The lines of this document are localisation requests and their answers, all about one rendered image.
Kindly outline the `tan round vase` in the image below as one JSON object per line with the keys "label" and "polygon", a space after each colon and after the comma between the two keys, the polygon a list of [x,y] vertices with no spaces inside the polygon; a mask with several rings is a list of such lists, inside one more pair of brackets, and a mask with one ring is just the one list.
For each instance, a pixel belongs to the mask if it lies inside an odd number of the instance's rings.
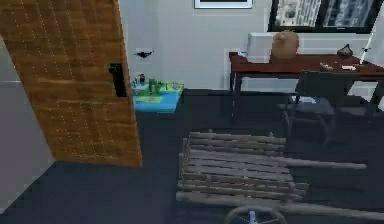
{"label": "tan round vase", "polygon": [[299,36],[289,30],[278,32],[273,37],[271,56],[276,59],[291,59],[297,55]]}

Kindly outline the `white box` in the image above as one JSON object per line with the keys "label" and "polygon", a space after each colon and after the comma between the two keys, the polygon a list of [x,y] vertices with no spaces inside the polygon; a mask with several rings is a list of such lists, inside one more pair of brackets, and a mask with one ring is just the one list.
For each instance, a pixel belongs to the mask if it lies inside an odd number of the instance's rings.
{"label": "white box", "polygon": [[273,35],[271,33],[249,33],[246,58],[251,63],[268,63],[270,60]]}

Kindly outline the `grey wooden cart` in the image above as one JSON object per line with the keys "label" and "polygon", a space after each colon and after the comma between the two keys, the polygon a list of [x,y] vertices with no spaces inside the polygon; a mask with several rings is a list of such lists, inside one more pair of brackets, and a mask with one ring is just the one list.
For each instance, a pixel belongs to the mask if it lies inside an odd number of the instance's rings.
{"label": "grey wooden cart", "polygon": [[288,224],[286,213],[384,221],[383,212],[305,203],[309,185],[295,181],[290,172],[292,167],[361,170],[363,164],[289,158],[285,148],[286,140],[272,134],[192,132],[178,155],[176,199],[229,206],[224,224],[242,213],[248,215],[247,224],[272,224],[259,221],[260,213],[270,214],[279,224]]}

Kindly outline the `dark red wooden desk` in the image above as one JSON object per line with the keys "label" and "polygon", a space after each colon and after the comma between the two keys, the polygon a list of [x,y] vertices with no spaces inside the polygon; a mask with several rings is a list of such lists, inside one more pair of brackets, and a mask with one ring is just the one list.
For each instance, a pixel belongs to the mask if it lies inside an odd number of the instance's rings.
{"label": "dark red wooden desk", "polygon": [[237,122],[240,108],[240,93],[244,78],[297,79],[303,71],[326,71],[321,63],[332,67],[335,73],[347,73],[343,66],[354,66],[358,81],[377,82],[369,101],[366,115],[372,116],[384,99],[384,67],[364,61],[354,56],[343,59],[336,54],[297,54],[291,59],[278,59],[272,56],[267,63],[251,63],[238,52],[229,52],[230,92],[232,93],[231,121]]}

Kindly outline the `dark grey chair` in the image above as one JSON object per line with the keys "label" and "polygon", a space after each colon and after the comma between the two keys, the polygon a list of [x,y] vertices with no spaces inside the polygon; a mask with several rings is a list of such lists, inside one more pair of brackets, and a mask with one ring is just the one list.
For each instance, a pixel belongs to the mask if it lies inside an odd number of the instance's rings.
{"label": "dark grey chair", "polygon": [[287,135],[292,134],[296,121],[318,123],[324,130],[323,145],[327,146],[333,135],[336,118],[358,78],[359,75],[352,72],[303,71],[295,92],[286,97],[284,104],[279,104],[287,125]]}

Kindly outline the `small dark brown pot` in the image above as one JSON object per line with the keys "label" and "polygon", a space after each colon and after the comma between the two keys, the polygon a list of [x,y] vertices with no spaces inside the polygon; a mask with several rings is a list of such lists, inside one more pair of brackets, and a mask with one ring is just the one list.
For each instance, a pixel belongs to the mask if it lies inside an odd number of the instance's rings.
{"label": "small dark brown pot", "polygon": [[350,48],[350,45],[349,44],[346,44],[344,47],[342,47],[341,49],[339,49],[337,51],[337,55],[342,58],[342,59],[347,59],[347,58],[350,58],[353,56],[353,51],[352,49]]}

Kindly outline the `white desk lamp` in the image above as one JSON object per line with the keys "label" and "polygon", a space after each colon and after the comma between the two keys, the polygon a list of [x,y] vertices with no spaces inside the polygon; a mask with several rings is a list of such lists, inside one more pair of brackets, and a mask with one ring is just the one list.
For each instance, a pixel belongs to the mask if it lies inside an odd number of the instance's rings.
{"label": "white desk lamp", "polygon": [[374,32],[371,32],[366,46],[364,48],[362,48],[363,52],[362,52],[360,60],[359,60],[359,65],[362,65],[364,63],[367,52],[371,49],[370,45],[372,43],[372,39],[373,39],[374,34],[375,34]]}

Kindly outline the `green and blue play mat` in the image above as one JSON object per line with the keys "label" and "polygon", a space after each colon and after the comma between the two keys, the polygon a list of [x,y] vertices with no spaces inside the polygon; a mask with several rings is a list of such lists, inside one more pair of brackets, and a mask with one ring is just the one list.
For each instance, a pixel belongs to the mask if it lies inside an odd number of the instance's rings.
{"label": "green and blue play mat", "polygon": [[147,78],[143,73],[131,81],[134,109],[139,112],[174,113],[184,84]]}

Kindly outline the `white framed wall picture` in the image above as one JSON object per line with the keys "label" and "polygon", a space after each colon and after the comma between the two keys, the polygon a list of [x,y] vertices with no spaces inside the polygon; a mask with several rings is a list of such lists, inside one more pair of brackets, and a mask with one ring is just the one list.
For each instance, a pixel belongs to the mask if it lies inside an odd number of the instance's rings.
{"label": "white framed wall picture", "polygon": [[195,9],[251,9],[253,0],[193,0]]}

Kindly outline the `brown wooden room door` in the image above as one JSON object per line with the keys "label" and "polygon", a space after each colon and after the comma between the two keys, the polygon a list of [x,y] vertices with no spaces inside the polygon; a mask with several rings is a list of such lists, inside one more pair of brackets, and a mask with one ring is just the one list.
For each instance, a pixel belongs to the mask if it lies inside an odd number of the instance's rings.
{"label": "brown wooden room door", "polygon": [[119,0],[0,0],[0,36],[55,160],[142,166]]}

